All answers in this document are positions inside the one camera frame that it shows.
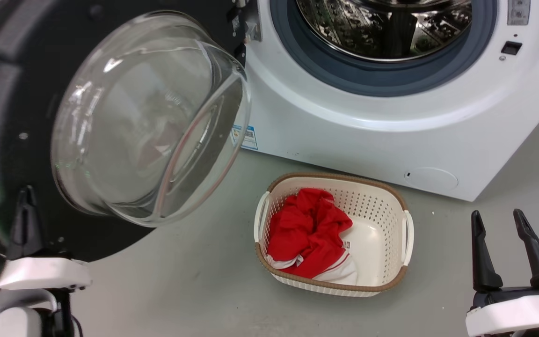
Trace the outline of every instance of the gray label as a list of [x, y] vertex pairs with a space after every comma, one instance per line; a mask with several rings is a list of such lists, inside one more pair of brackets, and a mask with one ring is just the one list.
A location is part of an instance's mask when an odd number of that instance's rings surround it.
[[527, 26], [530, 22], [531, 0], [509, 0], [509, 26]]

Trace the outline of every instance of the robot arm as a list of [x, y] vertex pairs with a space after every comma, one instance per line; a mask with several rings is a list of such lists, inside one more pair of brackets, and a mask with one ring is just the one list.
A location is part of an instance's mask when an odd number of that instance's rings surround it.
[[531, 286], [502, 288], [486, 247], [486, 230], [478, 211], [471, 216], [473, 237], [473, 306], [467, 313], [467, 333], [477, 336], [539, 337], [539, 238], [524, 213], [513, 212], [517, 233], [530, 261]]
[[[86, 263], [47, 249], [30, 186], [19, 196], [7, 260], [0, 255], [0, 337], [73, 337], [70, 294], [92, 283]], [[51, 310], [29, 308], [49, 303]]]

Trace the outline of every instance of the basket bottom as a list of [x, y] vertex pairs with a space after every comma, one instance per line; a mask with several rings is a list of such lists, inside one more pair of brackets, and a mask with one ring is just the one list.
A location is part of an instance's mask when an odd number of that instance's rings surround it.
[[353, 220], [353, 226], [343, 232], [341, 238], [357, 267], [357, 286], [382, 286], [388, 283], [391, 280], [385, 279], [385, 275], [390, 266], [385, 265], [384, 231], [372, 220], [349, 217]]

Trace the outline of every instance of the floor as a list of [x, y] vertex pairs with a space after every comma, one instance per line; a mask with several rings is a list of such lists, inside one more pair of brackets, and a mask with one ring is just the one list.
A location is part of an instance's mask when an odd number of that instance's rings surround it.
[[400, 285], [368, 299], [285, 286], [258, 262], [252, 235], [258, 198], [276, 177], [294, 171], [322, 169], [243, 151], [196, 213], [92, 263], [94, 285], [73, 295], [85, 335], [466, 336], [474, 209], [505, 286], [529, 284], [512, 211], [523, 209], [539, 235], [539, 127], [474, 203], [397, 187], [415, 220], [413, 258]]

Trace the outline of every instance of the laundry basket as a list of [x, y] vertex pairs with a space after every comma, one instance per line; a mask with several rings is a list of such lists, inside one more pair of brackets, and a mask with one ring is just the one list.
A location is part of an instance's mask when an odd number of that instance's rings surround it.
[[[336, 207], [353, 220], [341, 234], [357, 266], [357, 285], [315, 281], [279, 271], [267, 262], [270, 220], [286, 197], [302, 188], [327, 190]], [[413, 219], [398, 192], [383, 183], [321, 173], [293, 173], [274, 181], [259, 200], [255, 214], [255, 249], [263, 266], [278, 281], [312, 292], [369, 297], [396, 286], [405, 276], [413, 251]]]

